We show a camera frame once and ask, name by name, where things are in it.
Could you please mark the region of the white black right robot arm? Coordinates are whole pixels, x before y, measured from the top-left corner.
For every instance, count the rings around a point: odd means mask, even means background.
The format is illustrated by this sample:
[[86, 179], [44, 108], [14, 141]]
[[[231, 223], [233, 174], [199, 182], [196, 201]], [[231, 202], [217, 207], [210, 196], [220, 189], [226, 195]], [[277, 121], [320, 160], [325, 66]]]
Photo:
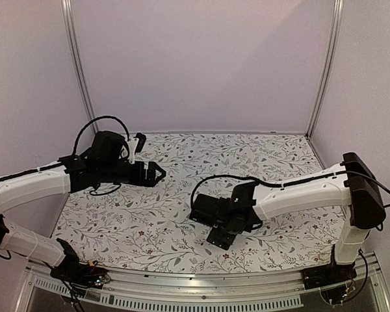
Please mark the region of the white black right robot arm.
[[323, 270], [328, 283], [337, 283], [347, 275], [369, 231], [386, 218], [380, 194], [383, 188], [354, 152], [343, 154], [339, 164], [301, 179], [268, 183], [240, 177], [240, 181], [228, 198], [191, 194], [189, 218], [211, 227], [208, 242], [228, 250], [238, 234], [252, 232], [265, 220], [317, 207], [341, 206], [346, 221], [333, 245], [331, 263]]

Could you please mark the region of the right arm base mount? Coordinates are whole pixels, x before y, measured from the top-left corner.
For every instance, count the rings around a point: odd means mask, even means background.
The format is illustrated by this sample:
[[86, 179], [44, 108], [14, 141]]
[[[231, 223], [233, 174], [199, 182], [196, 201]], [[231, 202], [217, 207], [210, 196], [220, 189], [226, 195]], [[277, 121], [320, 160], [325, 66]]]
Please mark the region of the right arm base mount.
[[306, 290], [345, 282], [357, 276], [355, 262], [342, 265], [334, 257], [328, 264], [304, 268], [300, 273]]

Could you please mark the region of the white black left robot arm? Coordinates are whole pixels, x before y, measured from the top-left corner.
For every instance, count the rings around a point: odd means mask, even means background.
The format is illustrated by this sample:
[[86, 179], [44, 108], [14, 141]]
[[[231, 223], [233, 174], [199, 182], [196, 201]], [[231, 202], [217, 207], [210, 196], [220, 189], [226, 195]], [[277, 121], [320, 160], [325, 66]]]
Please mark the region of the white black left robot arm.
[[49, 239], [4, 219], [4, 213], [20, 205], [49, 196], [73, 194], [98, 188], [102, 183], [154, 187], [166, 176], [156, 162], [136, 161], [146, 137], [127, 139], [112, 131], [100, 131], [81, 155], [61, 157], [46, 166], [0, 177], [0, 250], [46, 262], [70, 282], [79, 281], [83, 267], [73, 259], [72, 247], [60, 239]]

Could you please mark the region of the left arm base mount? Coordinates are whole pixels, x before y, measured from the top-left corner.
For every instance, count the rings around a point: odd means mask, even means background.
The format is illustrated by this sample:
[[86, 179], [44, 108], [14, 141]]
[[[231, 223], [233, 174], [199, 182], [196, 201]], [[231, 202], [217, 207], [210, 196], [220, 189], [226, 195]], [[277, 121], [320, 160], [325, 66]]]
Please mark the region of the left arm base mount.
[[51, 269], [51, 277], [57, 278], [82, 288], [102, 288], [111, 278], [105, 268], [98, 267], [98, 262], [81, 263], [75, 250], [62, 239], [57, 239], [62, 246], [64, 258], [58, 266]]

